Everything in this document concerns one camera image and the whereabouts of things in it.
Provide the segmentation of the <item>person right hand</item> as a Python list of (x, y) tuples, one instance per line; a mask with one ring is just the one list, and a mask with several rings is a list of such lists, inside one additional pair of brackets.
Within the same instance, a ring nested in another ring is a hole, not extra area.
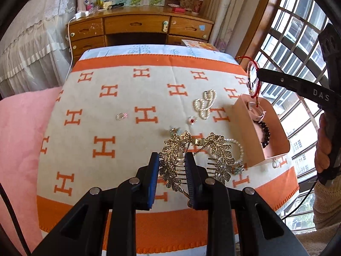
[(326, 170), (330, 165), (329, 154), (331, 153), (332, 144), (331, 140), (327, 137), (325, 133), (327, 121), (325, 114), (320, 116), (320, 128), (317, 133), (317, 146), (314, 157), (314, 164), (317, 173), (321, 173)]

